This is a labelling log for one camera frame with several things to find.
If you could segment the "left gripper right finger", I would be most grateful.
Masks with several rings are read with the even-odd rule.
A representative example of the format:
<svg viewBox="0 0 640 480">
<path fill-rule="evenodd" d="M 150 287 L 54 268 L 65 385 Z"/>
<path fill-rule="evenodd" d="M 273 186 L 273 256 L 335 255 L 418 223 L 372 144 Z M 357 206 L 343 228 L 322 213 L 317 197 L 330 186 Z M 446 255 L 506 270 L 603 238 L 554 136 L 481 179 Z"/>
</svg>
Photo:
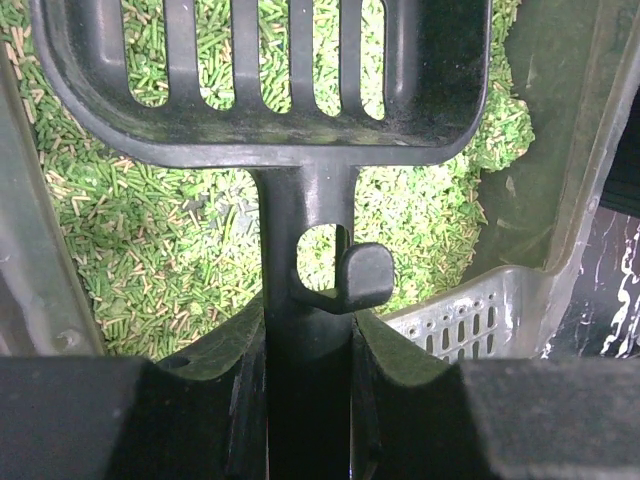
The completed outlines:
<svg viewBox="0 0 640 480">
<path fill-rule="evenodd" d="M 639 364 L 450 364 L 360 312 L 352 469 L 357 479 L 635 479 Z"/>
</svg>

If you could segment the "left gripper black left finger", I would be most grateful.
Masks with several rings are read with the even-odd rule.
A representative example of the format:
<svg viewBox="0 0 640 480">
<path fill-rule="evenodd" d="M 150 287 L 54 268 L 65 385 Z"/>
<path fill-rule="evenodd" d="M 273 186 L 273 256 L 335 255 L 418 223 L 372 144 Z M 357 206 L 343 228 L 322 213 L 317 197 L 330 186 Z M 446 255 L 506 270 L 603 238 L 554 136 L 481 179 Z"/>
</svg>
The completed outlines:
<svg viewBox="0 0 640 480">
<path fill-rule="evenodd" d="M 5 479 L 261 479 L 260 298 L 193 344 L 141 357 L 5 357 Z"/>
</svg>

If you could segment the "dark green litter box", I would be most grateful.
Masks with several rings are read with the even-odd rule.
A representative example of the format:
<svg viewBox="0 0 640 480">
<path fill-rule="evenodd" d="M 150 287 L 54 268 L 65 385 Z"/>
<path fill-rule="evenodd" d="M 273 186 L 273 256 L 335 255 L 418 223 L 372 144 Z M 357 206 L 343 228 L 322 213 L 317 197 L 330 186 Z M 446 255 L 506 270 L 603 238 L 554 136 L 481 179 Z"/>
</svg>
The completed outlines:
<svg viewBox="0 0 640 480">
<path fill-rule="evenodd" d="M 508 167 L 481 173 L 483 224 L 456 287 L 381 314 L 445 359 L 513 353 L 516 330 L 545 320 L 543 355 L 639 353 L 639 227 L 605 217 L 600 192 L 613 152 L 597 149 L 603 115 L 624 119 L 617 83 L 639 48 L 635 1 L 524 1 L 505 41 L 513 92 L 535 138 Z M 107 351 L 66 249 L 38 163 L 18 81 L 1 50 L 1 351 Z"/>
</svg>

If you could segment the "black litter scoop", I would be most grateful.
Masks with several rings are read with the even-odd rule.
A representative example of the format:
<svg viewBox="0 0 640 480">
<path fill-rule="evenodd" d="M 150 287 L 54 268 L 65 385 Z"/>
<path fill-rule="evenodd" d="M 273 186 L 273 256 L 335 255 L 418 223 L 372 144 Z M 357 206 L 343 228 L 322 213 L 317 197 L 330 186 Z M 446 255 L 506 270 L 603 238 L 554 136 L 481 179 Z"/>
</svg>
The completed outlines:
<svg viewBox="0 0 640 480">
<path fill-rule="evenodd" d="M 390 251 L 354 239 L 362 168 L 430 166 L 476 132 L 487 97 L 488 1 L 383 5 L 382 119 L 360 86 L 362 5 L 338 7 L 340 111 L 323 113 L 313 81 L 313 5 L 288 7 L 291 106 L 268 108 L 259 76 L 259 8 L 230 8 L 234 103 L 208 106 L 200 90 L 196 9 L 167 1 L 169 93 L 146 107 L 130 93 L 123 8 L 117 1 L 34 1 L 41 65 L 58 98 L 104 144 L 166 168 L 243 168 L 258 189 L 268 473 L 346 479 L 351 467 L 353 323 L 386 303 Z"/>
</svg>

